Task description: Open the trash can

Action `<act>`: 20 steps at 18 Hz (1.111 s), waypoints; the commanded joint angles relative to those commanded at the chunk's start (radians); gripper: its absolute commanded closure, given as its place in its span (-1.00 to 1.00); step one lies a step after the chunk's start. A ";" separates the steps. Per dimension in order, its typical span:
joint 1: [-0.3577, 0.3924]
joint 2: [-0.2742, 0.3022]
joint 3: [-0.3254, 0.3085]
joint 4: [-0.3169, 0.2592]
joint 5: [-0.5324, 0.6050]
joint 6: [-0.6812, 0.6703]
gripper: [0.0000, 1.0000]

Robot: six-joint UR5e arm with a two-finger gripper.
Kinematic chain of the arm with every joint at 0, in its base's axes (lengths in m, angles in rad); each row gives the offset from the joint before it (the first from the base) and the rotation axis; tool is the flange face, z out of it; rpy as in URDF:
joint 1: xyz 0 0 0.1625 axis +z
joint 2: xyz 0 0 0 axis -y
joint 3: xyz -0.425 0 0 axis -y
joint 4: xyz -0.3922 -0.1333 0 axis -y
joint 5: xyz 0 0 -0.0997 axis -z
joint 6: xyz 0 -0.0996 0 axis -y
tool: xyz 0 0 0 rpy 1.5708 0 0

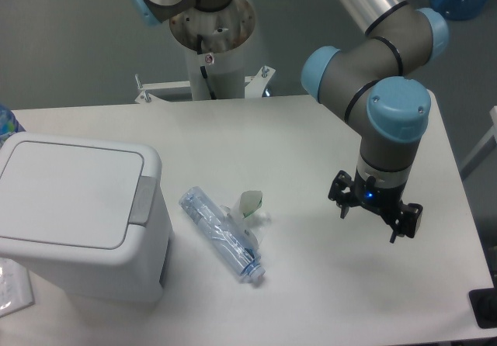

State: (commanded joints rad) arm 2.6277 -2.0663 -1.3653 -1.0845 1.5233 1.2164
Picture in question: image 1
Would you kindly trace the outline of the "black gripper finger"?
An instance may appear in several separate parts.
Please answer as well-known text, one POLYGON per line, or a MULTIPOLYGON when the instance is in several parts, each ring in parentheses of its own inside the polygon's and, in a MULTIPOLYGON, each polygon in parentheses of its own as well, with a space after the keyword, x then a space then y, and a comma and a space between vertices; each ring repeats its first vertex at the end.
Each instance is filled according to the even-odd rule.
POLYGON ((414 238, 421 223, 422 212, 422 205, 402 202, 399 206, 398 216, 391 226, 392 234, 389 242, 393 244, 397 237, 414 238))
POLYGON ((335 201, 340 208, 340 218, 345 219, 349 209, 356 206, 356 196, 354 194, 354 181, 351 176, 343 170, 335 176, 332 181, 328 198, 335 201))

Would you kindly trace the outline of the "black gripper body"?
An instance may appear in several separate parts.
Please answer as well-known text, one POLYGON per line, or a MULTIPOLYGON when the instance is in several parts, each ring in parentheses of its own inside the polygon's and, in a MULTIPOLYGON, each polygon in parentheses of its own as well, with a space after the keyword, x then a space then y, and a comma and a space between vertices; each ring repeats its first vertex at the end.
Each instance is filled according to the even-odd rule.
POLYGON ((365 180, 355 174, 350 189, 349 207, 360 206, 377 215, 397 213, 400 210, 401 197, 406 183, 393 188, 381 188, 376 185, 377 179, 365 180))

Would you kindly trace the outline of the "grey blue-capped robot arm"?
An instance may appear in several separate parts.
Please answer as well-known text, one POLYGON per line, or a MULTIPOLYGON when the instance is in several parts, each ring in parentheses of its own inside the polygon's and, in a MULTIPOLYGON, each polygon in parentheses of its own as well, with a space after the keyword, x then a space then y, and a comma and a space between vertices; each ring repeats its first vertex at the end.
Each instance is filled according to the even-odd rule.
MULTIPOLYGON (((252 35, 255 15, 246 0, 131 0, 151 26, 167 22, 189 51, 195 100, 245 97, 242 65, 233 58, 252 35)), ((340 0, 366 39, 350 51, 317 49, 301 84, 316 101, 360 135, 355 175, 339 172, 328 197, 342 214, 359 206, 391 227, 392 237, 414 237, 422 207, 402 194, 425 133, 428 90, 408 74, 448 43, 444 18, 406 0, 340 0)))

